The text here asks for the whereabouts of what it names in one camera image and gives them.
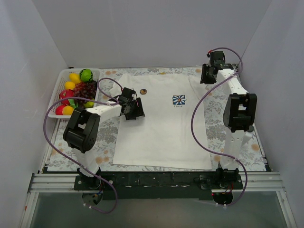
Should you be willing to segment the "white t-shirt with flower print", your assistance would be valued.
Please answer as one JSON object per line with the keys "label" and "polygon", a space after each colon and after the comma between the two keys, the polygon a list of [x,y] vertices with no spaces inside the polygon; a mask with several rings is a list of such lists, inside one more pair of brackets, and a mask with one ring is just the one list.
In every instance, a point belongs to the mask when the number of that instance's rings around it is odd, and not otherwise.
{"label": "white t-shirt with flower print", "polygon": [[[110,90],[133,89],[141,98],[145,117],[121,116],[113,163],[132,166],[210,170],[212,168],[199,100],[206,88],[196,76],[182,74],[132,76],[123,74]],[[140,94],[146,89],[147,94]]]}

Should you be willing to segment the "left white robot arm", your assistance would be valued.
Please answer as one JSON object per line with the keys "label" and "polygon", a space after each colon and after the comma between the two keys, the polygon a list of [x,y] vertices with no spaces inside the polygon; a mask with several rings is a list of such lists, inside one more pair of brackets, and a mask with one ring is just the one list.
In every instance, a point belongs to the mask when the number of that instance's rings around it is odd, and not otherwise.
{"label": "left white robot arm", "polygon": [[134,90],[126,87],[120,95],[110,99],[105,105],[87,109],[77,108],[68,121],[63,139],[76,155],[79,163],[77,172],[81,182],[91,190],[98,189],[102,183],[98,176],[101,171],[92,152],[99,124],[122,115],[127,121],[145,116],[141,98]]}

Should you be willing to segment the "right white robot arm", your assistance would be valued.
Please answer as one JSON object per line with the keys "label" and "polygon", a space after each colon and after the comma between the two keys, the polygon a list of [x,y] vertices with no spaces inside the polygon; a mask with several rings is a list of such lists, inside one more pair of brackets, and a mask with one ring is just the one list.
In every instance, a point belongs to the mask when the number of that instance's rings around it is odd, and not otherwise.
{"label": "right white robot arm", "polygon": [[239,156],[241,148],[252,138],[254,131],[257,95],[249,93],[241,85],[237,70],[232,64],[226,63],[223,51],[222,47],[210,50],[207,54],[209,62],[202,66],[200,82],[223,85],[228,94],[223,113],[223,124],[227,129],[224,154],[215,171],[199,177],[203,189],[242,188]]}

